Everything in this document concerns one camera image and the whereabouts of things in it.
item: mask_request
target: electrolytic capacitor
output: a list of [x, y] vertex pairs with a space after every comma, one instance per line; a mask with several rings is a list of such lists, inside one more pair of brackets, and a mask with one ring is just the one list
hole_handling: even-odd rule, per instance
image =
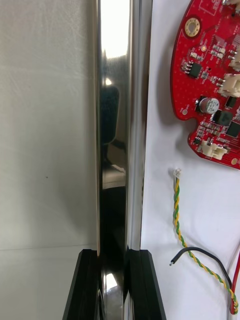
[[199, 108], [204, 114], [213, 115], [216, 111], [218, 111], [219, 107], [220, 103], [216, 98], [204, 98], [199, 103]]

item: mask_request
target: metal bar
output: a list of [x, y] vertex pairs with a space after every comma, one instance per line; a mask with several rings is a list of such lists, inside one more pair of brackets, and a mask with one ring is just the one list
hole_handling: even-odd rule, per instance
[[98, 256], [106, 318], [120, 320], [141, 241], [152, 0], [95, 1]]

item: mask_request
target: white backdrop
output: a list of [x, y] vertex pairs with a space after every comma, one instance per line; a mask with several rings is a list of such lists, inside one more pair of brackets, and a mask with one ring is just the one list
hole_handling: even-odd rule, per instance
[[96, 247], [92, 4], [0, 0], [0, 319], [59, 320]]
[[[167, 320], [225, 320], [223, 285], [188, 254], [169, 266], [182, 249], [173, 225], [174, 168], [182, 169], [180, 226], [187, 244], [215, 253], [227, 268], [240, 241], [240, 171], [199, 158], [187, 143], [195, 121], [177, 120], [171, 104], [172, 51], [188, 4], [153, 1], [141, 247], [153, 255]], [[210, 258], [196, 256], [222, 276]], [[240, 281], [236, 295], [240, 299]]]

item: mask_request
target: chrome frame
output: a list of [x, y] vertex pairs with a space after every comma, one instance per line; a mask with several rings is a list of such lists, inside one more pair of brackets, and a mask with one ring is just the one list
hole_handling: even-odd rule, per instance
[[127, 249], [140, 249], [152, 0], [95, 0], [98, 256], [106, 318], [130, 319]]

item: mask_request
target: red circuit board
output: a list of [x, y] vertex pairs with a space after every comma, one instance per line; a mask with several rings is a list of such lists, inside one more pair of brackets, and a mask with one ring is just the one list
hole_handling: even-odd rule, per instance
[[[198, 21], [197, 35], [189, 36], [186, 23]], [[232, 122], [240, 125], [240, 97], [227, 107], [229, 97], [219, 93], [226, 74], [240, 74], [229, 66], [240, 48], [240, 14], [236, 5], [223, 5], [223, 0], [192, 0], [181, 22], [171, 64], [171, 96], [175, 115], [181, 120], [195, 118], [197, 127], [188, 136], [190, 148], [201, 158], [240, 169], [240, 134], [228, 134]], [[201, 66], [196, 77], [188, 72], [193, 64]], [[203, 98], [216, 98], [219, 111], [232, 113], [228, 125], [214, 120], [214, 114], [199, 110]], [[202, 141], [208, 146], [225, 149], [222, 159], [203, 153]]]

